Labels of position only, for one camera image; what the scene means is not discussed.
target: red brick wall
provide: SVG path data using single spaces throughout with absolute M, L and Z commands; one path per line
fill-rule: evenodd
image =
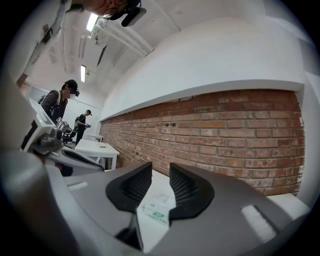
M 305 136 L 294 92 L 233 90 L 165 102 L 104 121 L 100 134 L 120 152 L 117 168 L 151 161 L 235 176 L 265 195 L 297 194 Z

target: fluorescent light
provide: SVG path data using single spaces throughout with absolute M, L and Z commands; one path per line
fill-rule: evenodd
M 81 72 L 81 82 L 85 83 L 86 82 L 86 66 L 81 65 L 80 72 Z
M 97 22 L 98 17 L 99 17 L 98 15 L 91 13 L 90 18 L 88 20 L 88 24 L 86 25 L 86 30 L 92 32 L 92 30 L 94 29 L 94 25 Z

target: pants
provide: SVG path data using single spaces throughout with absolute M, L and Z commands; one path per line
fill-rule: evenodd
M 79 141 L 82 139 L 82 136 L 84 135 L 84 132 L 77 132 L 76 134 L 76 140 L 75 145 L 78 145 Z

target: person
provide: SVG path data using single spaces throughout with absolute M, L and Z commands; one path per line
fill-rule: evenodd
M 41 102 L 41 107 L 55 125 L 58 124 L 57 119 L 64 117 L 70 96 L 77 93 L 78 84 L 71 79 L 64 83 L 60 91 L 52 90 L 45 96 Z
M 91 115 L 91 110 L 87 110 L 84 114 L 81 114 L 77 120 L 77 129 L 76 129 L 76 140 L 75 145 L 78 145 L 79 141 L 82 139 L 85 129 L 90 127 L 89 124 L 86 123 L 86 117 Z
M 119 19 L 137 0 L 43 0 L 26 19 L 7 51 L 3 71 L 20 88 L 41 53 L 59 38 L 66 13 L 88 12 Z

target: black cap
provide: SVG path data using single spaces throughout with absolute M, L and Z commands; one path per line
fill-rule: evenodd
M 68 85 L 69 89 L 73 89 L 73 91 L 76 91 L 78 89 L 78 84 L 73 79 L 66 81 L 65 84 Z

